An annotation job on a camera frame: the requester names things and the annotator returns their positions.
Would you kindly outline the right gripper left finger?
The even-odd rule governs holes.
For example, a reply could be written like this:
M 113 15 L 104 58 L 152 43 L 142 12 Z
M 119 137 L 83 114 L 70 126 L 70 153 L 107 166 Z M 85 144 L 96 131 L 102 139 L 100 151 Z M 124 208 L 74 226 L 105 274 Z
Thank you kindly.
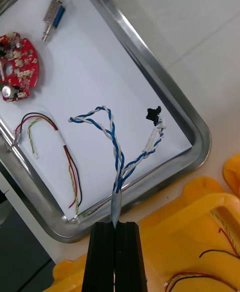
M 115 228 L 112 223 L 93 225 L 83 277 L 83 292 L 114 290 Z

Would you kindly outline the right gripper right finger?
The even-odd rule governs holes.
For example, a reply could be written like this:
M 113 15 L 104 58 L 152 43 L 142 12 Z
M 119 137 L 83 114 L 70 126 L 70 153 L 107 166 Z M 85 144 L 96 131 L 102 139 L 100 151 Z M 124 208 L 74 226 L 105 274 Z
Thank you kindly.
M 147 278 L 136 223 L 117 223 L 115 249 L 115 291 L 146 292 Z

